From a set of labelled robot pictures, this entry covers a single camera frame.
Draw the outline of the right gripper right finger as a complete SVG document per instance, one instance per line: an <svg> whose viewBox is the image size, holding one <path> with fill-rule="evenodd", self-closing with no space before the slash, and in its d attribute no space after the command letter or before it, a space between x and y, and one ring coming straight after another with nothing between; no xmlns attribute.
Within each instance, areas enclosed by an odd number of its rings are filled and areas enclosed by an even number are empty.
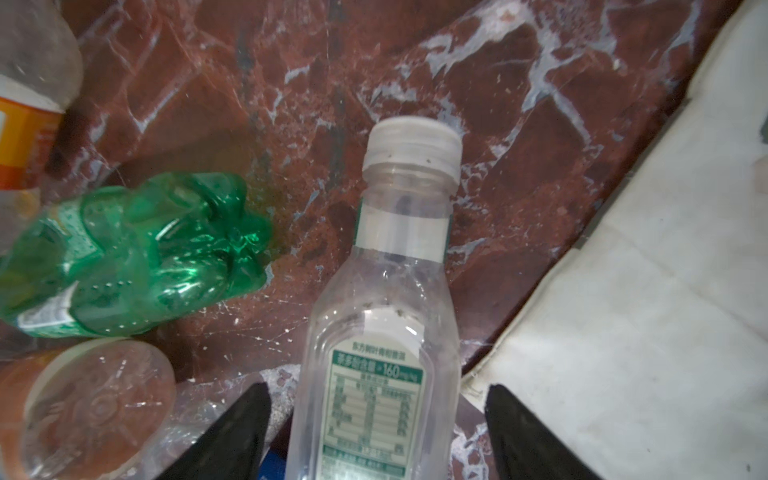
<svg viewBox="0 0 768 480"><path fill-rule="evenodd" d="M489 388L485 417L501 479L599 479L505 386Z"/></svg>

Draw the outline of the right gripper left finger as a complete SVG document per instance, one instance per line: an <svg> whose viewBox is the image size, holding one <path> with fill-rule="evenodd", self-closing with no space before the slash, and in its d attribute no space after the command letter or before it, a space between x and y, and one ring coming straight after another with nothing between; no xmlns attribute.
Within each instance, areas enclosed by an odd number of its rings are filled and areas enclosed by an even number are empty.
<svg viewBox="0 0 768 480"><path fill-rule="evenodd" d="M268 386L251 385L158 479L256 479L271 411Z"/></svg>

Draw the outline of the blue label bottle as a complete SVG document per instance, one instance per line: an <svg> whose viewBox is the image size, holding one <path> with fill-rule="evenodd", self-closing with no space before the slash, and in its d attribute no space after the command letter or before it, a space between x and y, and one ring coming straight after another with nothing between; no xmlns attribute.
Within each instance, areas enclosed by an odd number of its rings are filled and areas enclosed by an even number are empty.
<svg viewBox="0 0 768 480"><path fill-rule="evenodd" d="M270 449L264 456L258 471L258 480L284 480L286 459L279 452Z"/></svg>

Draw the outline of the amber tea bottle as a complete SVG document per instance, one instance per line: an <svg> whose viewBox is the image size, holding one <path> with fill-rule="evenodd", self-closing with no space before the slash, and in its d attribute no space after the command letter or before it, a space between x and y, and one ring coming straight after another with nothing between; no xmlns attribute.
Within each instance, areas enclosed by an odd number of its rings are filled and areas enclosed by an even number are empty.
<svg viewBox="0 0 768 480"><path fill-rule="evenodd" d="M127 338L36 352L1 369L4 479L117 479L171 417L174 371Z"/></svg>

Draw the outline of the green white label bottle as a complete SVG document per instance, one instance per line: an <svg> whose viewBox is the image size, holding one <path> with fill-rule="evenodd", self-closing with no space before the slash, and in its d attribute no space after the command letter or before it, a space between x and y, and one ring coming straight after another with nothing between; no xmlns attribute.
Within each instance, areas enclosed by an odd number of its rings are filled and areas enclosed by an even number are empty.
<svg viewBox="0 0 768 480"><path fill-rule="evenodd" d="M460 342L444 261L462 141L401 116L369 135L349 258L313 306L289 479L443 479Z"/></svg>

